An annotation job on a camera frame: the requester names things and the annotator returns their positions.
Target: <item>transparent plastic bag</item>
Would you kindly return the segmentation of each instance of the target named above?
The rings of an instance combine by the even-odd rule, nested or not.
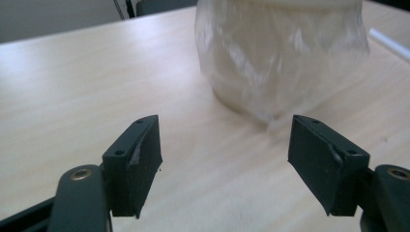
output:
[[[272,125],[348,83],[368,55],[361,0],[199,0],[201,70],[225,104]]]

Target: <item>plastic bag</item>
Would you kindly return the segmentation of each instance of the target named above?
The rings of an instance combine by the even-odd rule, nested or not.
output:
[[[351,82],[368,55],[359,0],[199,0],[195,40],[216,96],[269,125]]]

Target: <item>wooden table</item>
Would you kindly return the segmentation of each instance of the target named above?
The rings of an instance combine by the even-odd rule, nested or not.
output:
[[[390,22],[396,15],[403,20]],[[0,44],[0,218],[51,197],[64,172],[100,164],[131,122],[159,114],[161,172],[141,219],[115,218],[115,231],[360,231],[361,210],[326,217],[287,162],[290,118],[267,132],[215,98],[194,16],[190,8]],[[365,2],[364,18],[410,43],[410,14]],[[363,80],[306,115],[367,150],[370,168],[409,168],[410,65],[369,44],[352,73]]]

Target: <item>light wood tabletop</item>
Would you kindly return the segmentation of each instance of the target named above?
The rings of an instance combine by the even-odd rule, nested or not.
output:
[[[359,208],[327,217],[287,162],[291,118],[267,131],[216,99],[194,19],[188,8],[0,44],[0,218],[53,196],[62,174],[100,164],[133,121],[158,114],[161,172],[141,218],[114,217],[114,231],[360,231]],[[410,14],[365,2],[364,21],[410,44]],[[371,169],[410,168],[410,64],[369,46],[351,73],[361,81],[305,115],[368,151]]]

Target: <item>white container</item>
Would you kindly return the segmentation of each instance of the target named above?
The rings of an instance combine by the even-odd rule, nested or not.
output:
[[[199,0],[201,70],[265,123],[318,105],[368,55],[359,0]]]

